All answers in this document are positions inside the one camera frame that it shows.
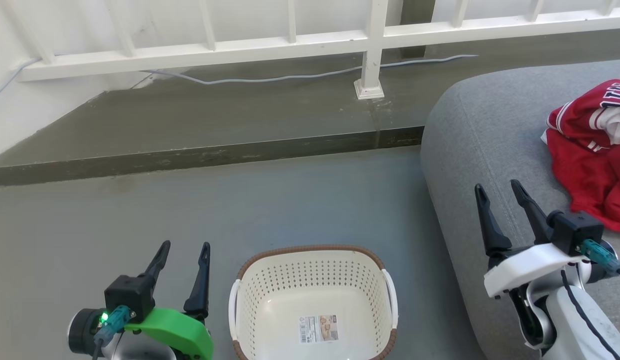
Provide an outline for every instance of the gray sofa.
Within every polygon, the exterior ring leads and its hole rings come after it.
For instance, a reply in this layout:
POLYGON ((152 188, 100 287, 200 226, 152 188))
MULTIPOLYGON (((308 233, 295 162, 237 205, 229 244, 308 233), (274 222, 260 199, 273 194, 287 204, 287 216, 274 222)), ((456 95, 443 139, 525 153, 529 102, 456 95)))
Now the gray sofa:
MULTIPOLYGON (((524 346, 508 298, 488 298, 473 187, 483 184, 492 211, 514 247, 534 236, 509 180, 518 179, 541 208, 568 210, 540 136, 548 114, 604 82, 620 78, 620 60, 500 71, 458 82, 428 118, 421 158, 436 214, 472 328, 488 360, 538 359, 524 346)), ((620 234, 605 233, 620 258, 620 234)), ((620 331, 620 276, 586 290, 620 331)))

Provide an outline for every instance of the basket label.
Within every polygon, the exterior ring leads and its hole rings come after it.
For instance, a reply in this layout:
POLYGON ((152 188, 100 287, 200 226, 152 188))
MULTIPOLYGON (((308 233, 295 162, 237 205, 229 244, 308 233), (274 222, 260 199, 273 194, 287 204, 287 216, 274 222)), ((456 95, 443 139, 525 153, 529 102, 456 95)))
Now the basket label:
POLYGON ((339 340, 336 315, 299 317, 299 342, 312 344, 339 340))

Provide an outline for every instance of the perforated basket wall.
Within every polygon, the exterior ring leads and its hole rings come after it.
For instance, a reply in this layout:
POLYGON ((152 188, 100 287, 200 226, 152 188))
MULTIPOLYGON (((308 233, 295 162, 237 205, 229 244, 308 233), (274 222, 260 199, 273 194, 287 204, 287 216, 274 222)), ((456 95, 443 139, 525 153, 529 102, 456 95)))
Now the perforated basket wall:
POLYGON ((246 360, 260 360, 256 324, 266 299, 282 295, 280 292, 312 294, 314 290, 347 288, 365 299, 364 311, 369 314, 362 316, 372 316, 370 326, 374 329, 370 328, 365 341, 373 343, 376 353, 368 358, 385 358, 394 346, 396 329, 393 330, 383 268, 374 253, 354 246, 304 246, 253 257, 238 276, 241 282, 236 303, 237 355, 246 360))

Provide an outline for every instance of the white robotic arm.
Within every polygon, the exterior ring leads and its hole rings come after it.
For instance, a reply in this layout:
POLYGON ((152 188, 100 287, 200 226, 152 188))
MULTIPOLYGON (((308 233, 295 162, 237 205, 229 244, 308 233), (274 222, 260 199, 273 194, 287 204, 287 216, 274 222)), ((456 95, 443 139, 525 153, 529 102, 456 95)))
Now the white robotic arm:
POLYGON ((205 326, 210 244, 201 248, 195 284, 183 312, 156 307, 153 297, 170 246, 164 241, 140 275, 116 278, 104 290, 106 307, 74 315, 67 332, 73 353, 93 360, 212 360, 214 344, 205 326))
POLYGON ((518 180, 511 185, 536 239, 512 248, 483 187, 475 187, 488 296, 509 296, 525 344, 543 360, 620 360, 619 331, 584 290, 584 283, 620 274, 614 249, 601 239, 603 224, 585 212, 546 216, 518 180))

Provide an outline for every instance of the white plastic basket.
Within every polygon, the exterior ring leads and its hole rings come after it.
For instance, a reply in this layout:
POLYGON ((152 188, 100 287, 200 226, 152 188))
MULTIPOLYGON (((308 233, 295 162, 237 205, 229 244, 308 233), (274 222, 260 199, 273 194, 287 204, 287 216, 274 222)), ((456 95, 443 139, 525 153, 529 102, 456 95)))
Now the white plastic basket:
POLYGON ((254 256, 230 291, 240 360, 381 360, 397 337, 397 292, 381 260, 356 246, 254 256))

